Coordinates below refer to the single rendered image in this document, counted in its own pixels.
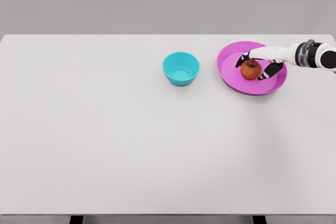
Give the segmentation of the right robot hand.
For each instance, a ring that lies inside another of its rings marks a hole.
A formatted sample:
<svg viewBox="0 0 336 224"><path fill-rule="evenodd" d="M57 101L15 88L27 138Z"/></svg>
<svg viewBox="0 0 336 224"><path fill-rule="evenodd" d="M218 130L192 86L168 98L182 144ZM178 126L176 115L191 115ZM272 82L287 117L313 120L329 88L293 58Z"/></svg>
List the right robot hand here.
<svg viewBox="0 0 336 224"><path fill-rule="evenodd" d="M268 60L270 61L270 64L259 75L257 80L261 81L269 79L275 76L284 67L284 60L280 57L280 48L280 46L264 46L252 49L238 58L235 67L240 67L247 60Z"/></svg>

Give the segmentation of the red apple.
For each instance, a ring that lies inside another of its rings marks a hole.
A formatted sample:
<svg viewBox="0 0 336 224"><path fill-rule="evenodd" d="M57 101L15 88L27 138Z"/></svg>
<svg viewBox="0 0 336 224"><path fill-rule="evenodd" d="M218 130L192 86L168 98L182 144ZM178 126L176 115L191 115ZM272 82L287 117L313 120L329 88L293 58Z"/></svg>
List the red apple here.
<svg viewBox="0 0 336 224"><path fill-rule="evenodd" d="M246 60L241 64L240 73L246 80L255 80L261 75L262 67L256 60Z"/></svg>

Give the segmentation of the pink plate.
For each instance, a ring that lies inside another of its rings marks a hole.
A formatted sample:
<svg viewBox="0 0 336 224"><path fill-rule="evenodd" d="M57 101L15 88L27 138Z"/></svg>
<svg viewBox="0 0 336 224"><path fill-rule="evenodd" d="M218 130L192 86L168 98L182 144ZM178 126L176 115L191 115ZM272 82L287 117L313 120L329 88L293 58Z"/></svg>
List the pink plate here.
<svg viewBox="0 0 336 224"><path fill-rule="evenodd" d="M224 82L233 90L246 95L264 95L277 91L286 81L286 66L270 79L246 80L236 68L238 58L263 44L253 41L238 41L224 47L217 57L217 69Z"/></svg>

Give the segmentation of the blue bowl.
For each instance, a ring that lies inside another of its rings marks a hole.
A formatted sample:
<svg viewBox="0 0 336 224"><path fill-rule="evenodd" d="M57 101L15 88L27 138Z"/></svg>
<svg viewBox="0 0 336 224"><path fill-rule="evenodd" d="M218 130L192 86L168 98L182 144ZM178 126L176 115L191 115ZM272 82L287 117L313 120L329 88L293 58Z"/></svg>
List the blue bowl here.
<svg viewBox="0 0 336 224"><path fill-rule="evenodd" d="M166 56L162 67L168 81L178 87L189 85L200 71L199 60L186 52L174 52Z"/></svg>

